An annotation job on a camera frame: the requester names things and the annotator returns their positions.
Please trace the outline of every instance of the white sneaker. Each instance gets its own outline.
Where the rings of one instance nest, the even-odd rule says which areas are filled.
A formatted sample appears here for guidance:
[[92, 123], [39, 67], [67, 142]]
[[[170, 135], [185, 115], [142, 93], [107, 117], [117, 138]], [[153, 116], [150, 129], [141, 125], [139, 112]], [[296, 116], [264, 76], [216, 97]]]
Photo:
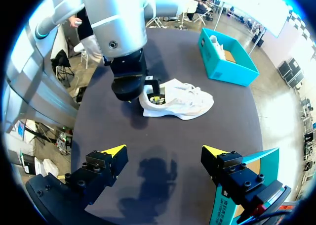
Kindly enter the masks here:
[[214, 104], [212, 95], [177, 79], [160, 85], [160, 94], [164, 95], [163, 104], [151, 103], [147, 96], [151, 93], [153, 87], [145, 85], [139, 96], [145, 117], [175, 115], [182, 120], [191, 120], [205, 114]]
[[224, 46], [223, 45], [219, 45], [219, 43], [217, 41], [217, 37], [216, 36], [210, 36], [210, 40], [214, 44], [215, 49], [216, 49], [219, 57], [221, 59], [223, 59], [223, 60], [226, 60]]

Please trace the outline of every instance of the concrete floor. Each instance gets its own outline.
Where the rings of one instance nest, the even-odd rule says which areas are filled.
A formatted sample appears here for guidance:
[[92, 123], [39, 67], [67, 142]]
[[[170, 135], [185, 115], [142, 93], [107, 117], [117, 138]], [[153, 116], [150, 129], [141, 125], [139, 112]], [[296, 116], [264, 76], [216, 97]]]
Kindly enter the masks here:
[[[212, 22], [206, 21], [206, 28], [214, 29], [217, 16]], [[178, 22], [164, 22], [169, 28], [178, 26]], [[200, 32], [202, 22], [185, 22], [188, 30]], [[229, 35], [241, 43], [246, 51], [252, 48], [251, 34], [241, 23], [223, 15], [217, 31]], [[292, 188], [287, 201], [293, 201], [299, 190], [303, 172], [303, 123], [299, 115], [299, 98], [294, 90], [288, 88], [278, 71], [261, 48], [256, 47], [251, 58], [260, 75], [250, 85], [256, 103], [262, 131], [263, 149], [280, 148], [278, 179]], [[85, 69], [80, 56], [70, 59], [72, 70], [77, 77], [71, 81], [68, 92], [74, 95], [77, 87], [86, 86], [96, 68], [94, 63]], [[37, 147], [35, 155], [51, 158], [60, 170], [60, 175], [70, 171], [70, 157], [60, 155], [54, 145]]]

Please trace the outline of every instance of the white wall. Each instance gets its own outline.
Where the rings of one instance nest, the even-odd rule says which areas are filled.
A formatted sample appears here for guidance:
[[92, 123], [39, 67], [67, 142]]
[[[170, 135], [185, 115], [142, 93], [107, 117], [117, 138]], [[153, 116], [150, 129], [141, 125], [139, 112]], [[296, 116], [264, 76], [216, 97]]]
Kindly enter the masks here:
[[66, 53], [68, 57], [68, 45], [66, 42], [63, 25], [60, 25], [58, 27], [58, 32], [57, 32], [56, 39], [53, 45], [53, 49], [51, 51], [50, 58], [51, 59], [55, 58], [58, 52], [61, 51], [62, 49], [64, 50], [64, 52]]
[[290, 52], [299, 37], [300, 34], [297, 29], [286, 22], [278, 38], [272, 35], [269, 30], [266, 31], [262, 37], [264, 42], [261, 48], [273, 65], [278, 68], [283, 61], [291, 58]]

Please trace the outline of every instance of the chair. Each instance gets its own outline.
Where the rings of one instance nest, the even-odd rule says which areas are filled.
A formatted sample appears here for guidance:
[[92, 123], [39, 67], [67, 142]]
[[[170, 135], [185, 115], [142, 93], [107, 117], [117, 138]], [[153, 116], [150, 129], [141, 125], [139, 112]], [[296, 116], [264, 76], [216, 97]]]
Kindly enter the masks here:
[[197, 7], [198, 7], [198, 1], [185, 0], [185, 8], [184, 8], [185, 11], [182, 13], [181, 25], [177, 27], [178, 29], [180, 30], [187, 29], [187, 27], [183, 25], [184, 15], [185, 13], [195, 13], [195, 11], [197, 10]]
[[61, 50], [58, 52], [56, 57], [54, 59], [51, 59], [50, 61], [51, 61], [51, 65], [52, 65], [54, 73], [56, 74], [57, 79], [60, 81], [67, 80], [68, 87], [70, 87], [68, 75], [74, 76], [75, 74], [70, 69], [71, 66], [70, 66], [66, 53], [63, 50]]
[[158, 28], [165, 28], [165, 29], [167, 28], [166, 26], [164, 26], [162, 24], [159, 17], [154, 17], [154, 18], [150, 19], [149, 22], [147, 22], [146, 27], [149, 27], [153, 22], [155, 22], [155, 24]]
[[210, 13], [211, 10], [212, 10], [212, 9], [209, 7], [209, 8], [207, 9], [207, 11], [206, 11], [204, 14], [199, 14], [199, 13], [197, 13], [198, 18], [195, 19], [193, 23], [197, 22], [198, 20], [201, 20], [202, 23], [204, 24], [204, 26], [206, 26], [206, 24], [205, 24], [205, 22], [204, 22], [204, 20], [203, 20], [203, 17], [205, 17], [208, 13]]
[[82, 60], [85, 60], [85, 68], [88, 69], [88, 59], [89, 59], [89, 55], [88, 53], [85, 51], [83, 44], [80, 42], [78, 45], [76, 45], [74, 47], [74, 52], [76, 53], [80, 53], [81, 52], [81, 59], [80, 62], [82, 63]]

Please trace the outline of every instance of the dark table surface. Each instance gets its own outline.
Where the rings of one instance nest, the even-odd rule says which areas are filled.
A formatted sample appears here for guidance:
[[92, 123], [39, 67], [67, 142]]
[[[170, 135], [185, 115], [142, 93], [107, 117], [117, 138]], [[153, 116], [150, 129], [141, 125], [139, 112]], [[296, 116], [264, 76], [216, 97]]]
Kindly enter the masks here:
[[262, 150], [250, 88], [210, 80], [198, 48], [199, 33], [148, 29], [144, 47], [151, 75], [176, 78], [213, 95], [201, 117], [147, 118], [133, 101], [111, 91], [113, 74], [98, 67], [76, 120], [72, 172], [92, 150], [127, 145], [129, 162], [113, 187], [86, 210], [117, 224], [208, 224], [215, 185], [200, 162], [203, 144], [247, 155]]

